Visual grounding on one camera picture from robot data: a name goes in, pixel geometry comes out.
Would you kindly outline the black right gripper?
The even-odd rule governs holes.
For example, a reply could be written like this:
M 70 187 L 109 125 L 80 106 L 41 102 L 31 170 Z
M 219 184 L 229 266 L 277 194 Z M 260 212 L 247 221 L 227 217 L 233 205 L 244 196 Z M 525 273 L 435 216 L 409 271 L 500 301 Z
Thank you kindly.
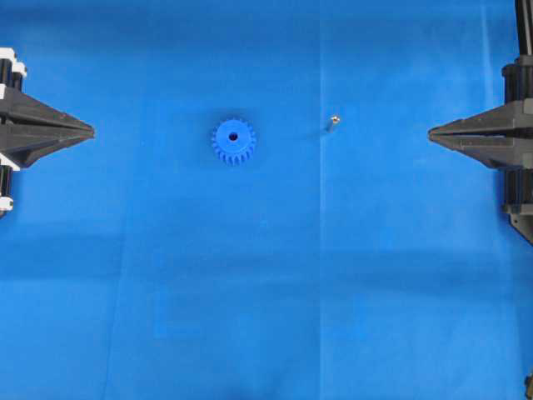
M 444 148 L 504 172 L 503 211 L 510 225 L 532 242 L 532 57 L 502 69 L 505 105 L 434 127 L 428 138 Z

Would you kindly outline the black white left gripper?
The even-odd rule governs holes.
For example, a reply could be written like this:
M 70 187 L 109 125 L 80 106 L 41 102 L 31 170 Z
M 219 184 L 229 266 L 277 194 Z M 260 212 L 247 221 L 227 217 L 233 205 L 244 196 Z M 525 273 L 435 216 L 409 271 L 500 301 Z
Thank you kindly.
M 38 159 L 94 138 L 94 128 L 20 92 L 27 68 L 11 47 L 1 48 L 1 217 L 11 212 L 12 175 Z

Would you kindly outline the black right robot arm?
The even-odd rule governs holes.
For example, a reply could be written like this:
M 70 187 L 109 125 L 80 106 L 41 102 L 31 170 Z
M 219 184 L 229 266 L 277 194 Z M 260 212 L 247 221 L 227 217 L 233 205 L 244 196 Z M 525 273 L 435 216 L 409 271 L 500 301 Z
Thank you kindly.
M 505 65 L 505 104 L 428 132 L 430 141 L 503 172 L 502 211 L 532 242 L 532 2 L 516 1 L 520 55 Z

